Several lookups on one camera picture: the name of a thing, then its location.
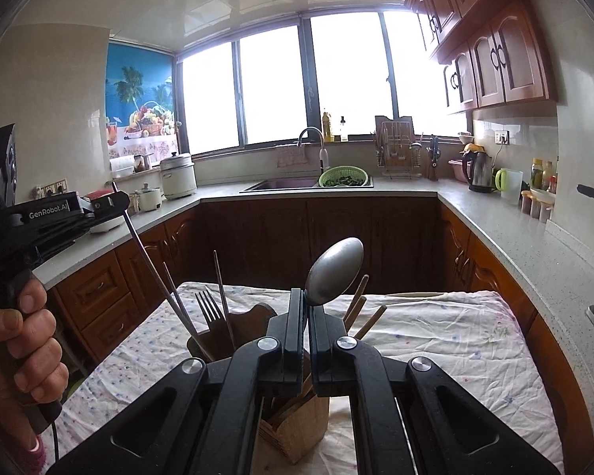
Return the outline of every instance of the dish rack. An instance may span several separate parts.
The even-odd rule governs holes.
[[[392,121],[377,116],[374,142],[384,175],[410,179],[421,175],[421,144],[415,141],[412,118]]]

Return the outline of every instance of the drawer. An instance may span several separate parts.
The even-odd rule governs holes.
[[[131,294],[94,320],[82,335],[98,361],[103,361],[141,323]]]
[[[57,292],[74,324],[82,331],[129,290],[111,251],[60,282]]]

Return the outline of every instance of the fingernail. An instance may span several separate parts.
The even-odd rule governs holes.
[[[33,396],[33,399],[40,401],[42,398],[44,398],[44,388],[37,386],[33,391],[31,391],[31,396]]]
[[[15,309],[9,309],[2,313],[2,326],[6,331],[14,331],[19,325],[19,316]]]
[[[13,377],[13,380],[16,382],[16,386],[19,388],[20,391],[24,391],[27,388],[27,376],[23,373],[16,373]]]
[[[25,294],[20,297],[20,309],[23,312],[30,314],[33,311],[35,300],[30,294]]]

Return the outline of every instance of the stainless steel kettle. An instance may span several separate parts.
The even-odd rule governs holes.
[[[462,158],[462,171],[469,181],[469,189],[478,193],[493,190],[493,158],[485,152],[466,152]]]

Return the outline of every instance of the human hand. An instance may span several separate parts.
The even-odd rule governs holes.
[[[6,342],[16,359],[30,355],[13,377],[19,390],[30,393],[38,403],[50,403],[60,398],[68,385],[68,369],[61,363],[61,346],[52,337],[55,317],[43,308],[46,290],[39,280],[29,280],[17,302],[20,310],[0,309],[0,342]],[[36,444],[35,433],[14,390],[11,380],[0,370],[0,425],[31,450]]]

